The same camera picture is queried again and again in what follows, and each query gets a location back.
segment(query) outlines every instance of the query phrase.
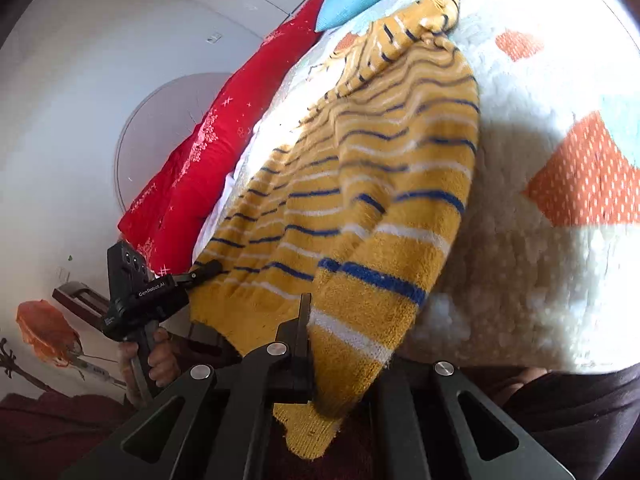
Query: yellow striped sweater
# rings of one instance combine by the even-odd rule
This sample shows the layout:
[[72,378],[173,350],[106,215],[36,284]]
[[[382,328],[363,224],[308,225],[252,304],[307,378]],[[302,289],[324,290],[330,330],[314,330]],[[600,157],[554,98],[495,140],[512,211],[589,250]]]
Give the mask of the yellow striped sweater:
[[478,89],[445,31],[458,0],[422,0],[371,24],[332,62],[340,81],[295,145],[250,180],[199,261],[225,273],[191,294],[194,320],[242,354],[313,295],[317,399],[277,406],[290,449],[322,455],[414,322],[465,209]]

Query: white fleece blanket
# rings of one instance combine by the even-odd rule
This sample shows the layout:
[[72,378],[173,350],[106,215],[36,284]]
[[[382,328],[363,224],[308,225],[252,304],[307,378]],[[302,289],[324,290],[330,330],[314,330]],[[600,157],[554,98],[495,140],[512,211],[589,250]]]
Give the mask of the white fleece blanket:
[[[308,75],[348,34],[413,1],[382,0],[293,67],[227,204],[339,77]],[[480,89],[477,171],[458,240],[399,352],[572,372],[640,362],[638,50],[600,0],[460,1],[450,38]]]

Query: red pillowcase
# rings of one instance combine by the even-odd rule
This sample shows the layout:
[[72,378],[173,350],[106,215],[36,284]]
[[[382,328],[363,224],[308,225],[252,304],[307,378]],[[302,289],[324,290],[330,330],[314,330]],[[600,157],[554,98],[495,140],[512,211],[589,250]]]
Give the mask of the red pillowcase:
[[323,0],[309,0],[229,78],[193,133],[169,156],[118,228],[158,274],[186,272],[200,229],[222,195],[255,123],[289,69],[318,41]]

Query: orange pattern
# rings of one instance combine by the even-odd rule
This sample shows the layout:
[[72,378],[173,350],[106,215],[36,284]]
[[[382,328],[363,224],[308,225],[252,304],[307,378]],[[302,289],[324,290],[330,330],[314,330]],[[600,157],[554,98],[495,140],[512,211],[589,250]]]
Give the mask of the orange pattern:
[[495,44],[513,61],[531,57],[544,49],[545,44],[531,34],[524,34],[516,30],[507,30],[496,36]]
[[640,170],[628,163],[599,112],[569,131],[523,194],[554,226],[640,221]]
[[22,332],[22,340],[31,345],[44,362],[66,367],[73,359],[72,354],[82,351],[78,332],[48,301],[21,303],[15,321]]
[[350,47],[354,41],[359,38],[357,34],[352,34],[351,32],[347,32],[347,35],[340,40],[340,43],[336,45],[335,50],[342,50],[344,48]]

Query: electrical outlet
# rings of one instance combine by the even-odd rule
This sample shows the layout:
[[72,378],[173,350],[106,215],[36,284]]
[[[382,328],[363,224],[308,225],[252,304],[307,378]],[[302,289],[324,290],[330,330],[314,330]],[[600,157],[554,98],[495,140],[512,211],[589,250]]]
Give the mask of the electrical outlet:
[[58,283],[60,285],[68,283],[70,277],[71,272],[69,270],[66,270],[65,267],[58,267]]
[[220,38],[222,38],[222,34],[220,34],[219,32],[216,32],[207,38],[207,43],[214,44]]

